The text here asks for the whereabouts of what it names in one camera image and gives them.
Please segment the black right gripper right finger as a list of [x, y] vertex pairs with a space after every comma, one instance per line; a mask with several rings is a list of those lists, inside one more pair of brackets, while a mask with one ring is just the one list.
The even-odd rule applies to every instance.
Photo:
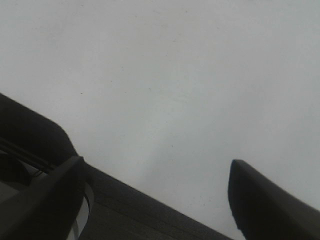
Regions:
[[228, 201], [247, 240], [318, 240], [320, 212], [246, 163], [231, 162]]

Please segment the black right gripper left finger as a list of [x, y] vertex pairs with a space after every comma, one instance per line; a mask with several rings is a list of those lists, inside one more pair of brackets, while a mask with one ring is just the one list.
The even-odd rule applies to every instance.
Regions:
[[84, 159], [73, 156], [0, 204], [2, 240], [65, 240], [85, 192]]

